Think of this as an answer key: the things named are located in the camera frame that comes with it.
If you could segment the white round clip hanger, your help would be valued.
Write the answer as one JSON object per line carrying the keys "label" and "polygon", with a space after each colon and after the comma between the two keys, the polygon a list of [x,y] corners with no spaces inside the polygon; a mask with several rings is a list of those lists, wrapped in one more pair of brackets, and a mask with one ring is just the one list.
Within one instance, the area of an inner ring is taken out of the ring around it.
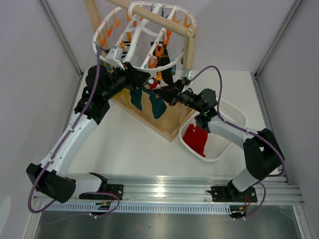
{"label": "white round clip hanger", "polygon": [[[112,3],[116,7],[100,18],[96,2],[86,1],[95,31],[92,47],[101,62],[108,64],[105,59],[107,53],[124,40],[130,41],[131,45],[128,53],[122,54],[121,61],[131,63],[137,70],[155,75],[169,67],[174,70],[177,64],[182,65],[182,70],[192,70],[197,28],[190,11],[181,6],[157,2],[114,0]],[[149,62],[153,60],[150,57],[160,41],[167,45],[171,63],[151,69]]]}

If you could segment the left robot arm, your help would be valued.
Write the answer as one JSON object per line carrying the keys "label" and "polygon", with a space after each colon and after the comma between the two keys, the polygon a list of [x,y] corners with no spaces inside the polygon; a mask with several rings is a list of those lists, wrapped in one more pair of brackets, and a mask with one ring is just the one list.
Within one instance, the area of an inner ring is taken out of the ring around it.
{"label": "left robot arm", "polygon": [[129,62],[124,63],[124,68],[115,68],[112,72],[103,65],[89,68],[86,86],[68,128],[40,163],[31,163],[26,169],[33,189],[60,203],[87,192],[97,199],[105,198],[108,194],[105,179],[93,173],[84,180],[68,178],[69,168],[86,138],[110,109],[109,100],[123,89],[138,89],[150,76]]}

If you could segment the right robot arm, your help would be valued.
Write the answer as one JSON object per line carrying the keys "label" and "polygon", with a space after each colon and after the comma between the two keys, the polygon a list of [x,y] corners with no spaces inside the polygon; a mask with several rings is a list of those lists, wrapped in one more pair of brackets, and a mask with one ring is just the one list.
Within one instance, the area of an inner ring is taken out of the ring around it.
{"label": "right robot arm", "polygon": [[244,128],[223,117],[214,90],[204,89],[195,94],[178,80],[172,85],[154,89],[154,92],[171,106],[181,103],[197,111],[195,122],[200,129],[219,135],[243,150],[245,168],[227,184],[231,200],[239,201],[247,189],[269,177],[279,166],[285,167],[274,134],[267,128],[259,131]]}

